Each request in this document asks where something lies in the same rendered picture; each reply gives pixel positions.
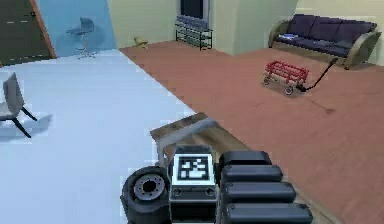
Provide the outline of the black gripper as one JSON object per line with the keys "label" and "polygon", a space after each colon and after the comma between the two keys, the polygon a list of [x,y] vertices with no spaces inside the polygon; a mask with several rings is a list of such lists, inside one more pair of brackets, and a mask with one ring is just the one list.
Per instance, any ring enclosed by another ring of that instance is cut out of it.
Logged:
{"label": "black gripper", "polygon": [[147,166],[133,172],[125,181],[120,196],[128,224],[169,222],[169,188],[164,167]]}

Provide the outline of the black metal shelf rack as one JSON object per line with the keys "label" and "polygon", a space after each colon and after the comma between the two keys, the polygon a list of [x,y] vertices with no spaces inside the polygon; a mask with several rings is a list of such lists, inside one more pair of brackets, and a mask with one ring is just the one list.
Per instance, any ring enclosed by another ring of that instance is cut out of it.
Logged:
{"label": "black metal shelf rack", "polygon": [[175,21],[175,40],[198,47],[200,51],[213,46],[213,30],[204,20],[178,16]]}

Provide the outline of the grey chair black legs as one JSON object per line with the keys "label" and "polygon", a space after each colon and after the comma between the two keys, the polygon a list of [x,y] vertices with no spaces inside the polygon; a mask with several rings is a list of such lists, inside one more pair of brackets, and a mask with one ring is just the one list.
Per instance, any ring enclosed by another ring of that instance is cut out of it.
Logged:
{"label": "grey chair black legs", "polygon": [[0,103],[0,121],[11,120],[27,138],[30,138],[31,135],[19,122],[18,115],[20,112],[23,112],[34,121],[37,118],[24,107],[25,101],[15,72],[3,82],[3,94],[5,101]]}

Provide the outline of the blue swivel stool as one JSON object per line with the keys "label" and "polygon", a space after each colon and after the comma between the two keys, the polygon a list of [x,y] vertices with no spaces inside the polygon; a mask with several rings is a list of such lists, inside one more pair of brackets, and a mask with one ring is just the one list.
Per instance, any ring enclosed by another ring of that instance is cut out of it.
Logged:
{"label": "blue swivel stool", "polygon": [[86,35],[94,31],[94,22],[91,18],[81,17],[80,25],[66,31],[67,34],[79,36],[82,46],[77,48],[76,51],[80,54],[78,59],[82,58],[95,58],[97,51],[90,51],[87,48]]}

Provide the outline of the red toy wagon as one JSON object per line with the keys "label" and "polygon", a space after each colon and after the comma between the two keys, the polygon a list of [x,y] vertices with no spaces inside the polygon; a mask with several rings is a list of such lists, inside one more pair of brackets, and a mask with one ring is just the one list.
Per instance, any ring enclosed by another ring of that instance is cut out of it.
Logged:
{"label": "red toy wagon", "polygon": [[288,96],[292,95],[294,90],[304,93],[314,88],[336,62],[337,58],[333,58],[316,82],[312,86],[306,87],[305,84],[309,75],[308,69],[284,61],[272,61],[265,66],[263,84],[267,86],[271,81],[283,84],[285,94]]}

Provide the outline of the dark window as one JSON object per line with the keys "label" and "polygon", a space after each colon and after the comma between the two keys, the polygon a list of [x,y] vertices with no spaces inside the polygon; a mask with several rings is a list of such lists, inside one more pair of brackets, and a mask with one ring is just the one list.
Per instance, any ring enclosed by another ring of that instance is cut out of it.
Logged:
{"label": "dark window", "polygon": [[203,0],[180,0],[180,12],[183,16],[203,18]]}

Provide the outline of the dark room door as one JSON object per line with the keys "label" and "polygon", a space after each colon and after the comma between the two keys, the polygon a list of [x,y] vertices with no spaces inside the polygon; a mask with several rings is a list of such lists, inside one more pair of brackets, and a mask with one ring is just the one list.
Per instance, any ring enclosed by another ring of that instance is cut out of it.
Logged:
{"label": "dark room door", "polygon": [[37,0],[0,0],[0,67],[55,58]]}

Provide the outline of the dark blue sofa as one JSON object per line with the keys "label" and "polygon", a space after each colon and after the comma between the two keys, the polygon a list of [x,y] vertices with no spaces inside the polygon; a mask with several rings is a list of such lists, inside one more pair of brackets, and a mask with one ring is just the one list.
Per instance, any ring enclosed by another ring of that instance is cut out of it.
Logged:
{"label": "dark blue sofa", "polygon": [[295,14],[273,26],[268,47],[282,43],[336,56],[343,60],[342,67],[349,70],[368,61],[380,37],[374,22]]}

